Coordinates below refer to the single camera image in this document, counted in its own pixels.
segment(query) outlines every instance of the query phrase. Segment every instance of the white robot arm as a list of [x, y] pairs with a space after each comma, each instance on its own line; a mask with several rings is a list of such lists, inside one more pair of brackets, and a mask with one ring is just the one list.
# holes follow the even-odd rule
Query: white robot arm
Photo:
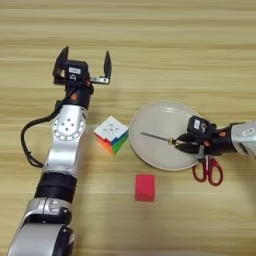
[[[68, 256], [72, 255], [74, 233], [68, 225], [72, 217], [80, 143], [86, 131], [87, 110], [92, 83], [109, 84], [111, 60], [107, 52], [104, 77], [90, 77], [86, 62], [68, 60], [68, 47], [56, 60], [54, 83], [65, 85], [66, 97], [57, 102], [54, 112], [27, 124], [21, 142], [30, 164], [42, 168], [42, 176], [33, 199], [9, 248], [8, 256]], [[35, 124], [54, 119], [53, 144], [45, 164], [36, 160], [25, 144], [25, 132]]]

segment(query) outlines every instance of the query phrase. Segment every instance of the red scissors handle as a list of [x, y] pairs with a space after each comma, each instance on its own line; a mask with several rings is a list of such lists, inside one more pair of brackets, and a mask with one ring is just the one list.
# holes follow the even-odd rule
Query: red scissors handle
[[[201, 165], [203, 168], [202, 178], [198, 177], [198, 172], [197, 172], [198, 165], [193, 166], [192, 168], [192, 173], [195, 180], [202, 183], [202, 182], [205, 182], [208, 178], [208, 182], [212, 186], [215, 186], [215, 187], [219, 186], [223, 181], [223, 171], [219, 163], [214, 158], [208, 158], [207, 160], [205, 159], [205, 161], [201, 163]], [[218, 172], [218, 175], [219, 175], [219, 180], [217, 182], [213, 180], [213, 173], [216, 171]]]
[[205, 182], [207, 180], [206, 162], [204, 161], [203, 163], [201, 163], [201, 165], [202, 165], [202, 168], [203, 168], [203, 171], [202, 171], [203, 172], [203, 176], [202, 176], [202, 178], [198, 177], [198, 173], [197, 173], [198, 165], [193, 166], [192, 173], [193, 173], [193, 176], [194, 176], [196, 181], [198, 181], [198, 182]]
[[[213, 180], [213, 173], [218, 172], [219, 174], [219, 180], [217, 182], [214, 182]], [[209, 163], [209, 170], [208, 170], [208, 181], [212, 186], [219, 186], [223, 181], [223, 171], [219, 163], [212, 158]]]

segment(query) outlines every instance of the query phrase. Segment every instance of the sticker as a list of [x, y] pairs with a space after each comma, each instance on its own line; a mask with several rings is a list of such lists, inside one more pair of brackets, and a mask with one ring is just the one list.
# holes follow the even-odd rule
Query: sticker
[[69, 76], [69, 79], [70, 79], [70, 80], [75, 80], [75, 81], [76, 81], [76, 75], [71, 74], [71, 75]]
[[200, 121], [198, 119], [196, 119], [195, 123], [194, 123], [194, 128], [199, 130], [199, 127], [200, 127]]
[[243, 131], [243, 135], [244, 136], [249, 136], [252, 133], [255, 133], [255, 129], [254, 128], [249, 128], [249, 129]]
[[72, 67], [69, 67], [68, 71], [69, 71], [70, 73], [74, 73], [74, 74], [78, 74], [78, 75], [81, 74], [81, 69], [79, 69], [79, 68], [72, 68]]

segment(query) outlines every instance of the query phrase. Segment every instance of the rubik's cube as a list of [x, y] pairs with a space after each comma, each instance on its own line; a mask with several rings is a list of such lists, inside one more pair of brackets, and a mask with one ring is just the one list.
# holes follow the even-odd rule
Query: rubik's cube
[[128, 138], [127, 126], [109, 116], [95, 130], [98, 142], [110, 153], [116, 154]]

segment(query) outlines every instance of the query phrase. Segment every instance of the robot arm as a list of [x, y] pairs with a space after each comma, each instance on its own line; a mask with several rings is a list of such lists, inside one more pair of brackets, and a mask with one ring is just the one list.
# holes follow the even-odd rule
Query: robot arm
[[189, 119], [187, 133], [177, 140], [183, 141], [176, 148], [190, 154], [197, 154], [198, 160], [205, 155], [222, 155], [237, 152], [256, 158], [256, 122], [234, 123], [217, 129], [201, 117], [192, 116]]
[[[67, 256], [72, 254], [74, 233], [68, 225], [72, 218], [80, 144], [86, 131], [87, 110], [93, 94], [92, 83], [109, 84], [111, 60], [107, 52], [104, 77], [92, 78], [86, 62], [68, 60], [68, 47], [62, 50], [53, 71], [54, 83], [65, 85], [66, 97], [57, 101], [55, 111], [46, 118], [26, 125], [21, 134], [22, 146], [30, 164], [42, 167], [36, 193], [9, 248], [8, 256]], [[52, 124], [53, 144], [45, 164], [26, 147], [25, 131], [43, 121]]]

